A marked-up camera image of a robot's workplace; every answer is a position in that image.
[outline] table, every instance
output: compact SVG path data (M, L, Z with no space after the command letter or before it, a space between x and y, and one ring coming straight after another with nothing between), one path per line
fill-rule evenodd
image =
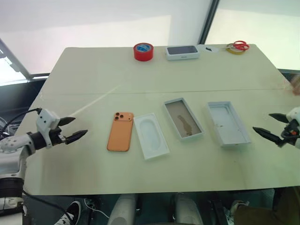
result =
M88 129L70 145L42 149L29 157L25 188L35 195L85 195L274 188L300 185L300 150L278 148L252 126L280 134L284 124L269 113L299 106L284 77L255 46L244 55L201 52L198 60L167 61L163 47L153 60L133 59L131 48L67 48L32 104L75 116L63 127L70 135ZM202 137L181 142L163 108L184 97L202 124ZM221 148L207 102L231 101L251 144ZM155 113L170 154L143 159L133 128L128 152L109 152L113 114ZM26 115L18 134L35 131Z

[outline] tape roll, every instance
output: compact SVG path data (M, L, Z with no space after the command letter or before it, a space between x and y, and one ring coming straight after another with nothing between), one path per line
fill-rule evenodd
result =
M153 45L149 43L138 43L133 47L135 59L139 61L149 61L153 58Z
M233 46L233 43L230 43L226 46L226 50L232 54L235 54L235 55L241 55L243 54L246 50L240 50L240 49L236 49L234 46Z

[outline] black cable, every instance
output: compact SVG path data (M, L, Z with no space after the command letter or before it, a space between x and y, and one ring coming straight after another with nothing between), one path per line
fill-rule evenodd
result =
M28 111L25 111L25 112L22 112L18 115L16 115L14 118L12 118L10 121L8 121L6 123L6 125L2 128L2 130L0 131L0 134L2 135L3 132L6 130L6 128L9 126L9 124L11 124L15 119L17 119L18 117L22 116L22 115L25 115L27 113L30 113L30 112L33 112L33 111L37 111L37 112L40 112L42 109L41 108L35 108L35 109L30 109Z
M71 219L71 217L69 216L69 214L67 213L67 211L65 211L65 210L64 210L62 207L60 207L59 205L56 205L56 204L47 202L47 201L45 201L45 200L43 200L43 199L37 198L37 197L35 197L35 196L31 195L31 194L28 194L28 193L27 193L26 191L24 191L24 190L23 190L23 193L24 193L26 196L28 196L29 198L32 198L32 199L34 199L34 200L36 200L36 201L38 201L38 202L44 203L44 204L46 204L46 205L52 206L52 207L54 207L54 208L56 208L56 209L62 211L62 212L67 216L67 218L70 220L70 223L71 223L72 225L75 225L75 222Z

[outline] phone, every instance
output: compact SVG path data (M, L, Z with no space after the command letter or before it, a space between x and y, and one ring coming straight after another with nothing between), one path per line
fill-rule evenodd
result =
M168 60L196 59L200 56L198 49L194 45L166 47L165 51Z
M133 113L117 112L113 117L111 133L107 143L109 151L128 151L133 125Z

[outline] white plastic tray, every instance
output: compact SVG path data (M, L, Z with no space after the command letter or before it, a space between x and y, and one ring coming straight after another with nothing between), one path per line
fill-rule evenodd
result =
M164 105L180 140L200 136L204 133L204 129L184 98L166 101Z
M134 123L145 159L170 152L154 113L134 117Z
M231 102L209 102L208 108L222 146L251 143Z

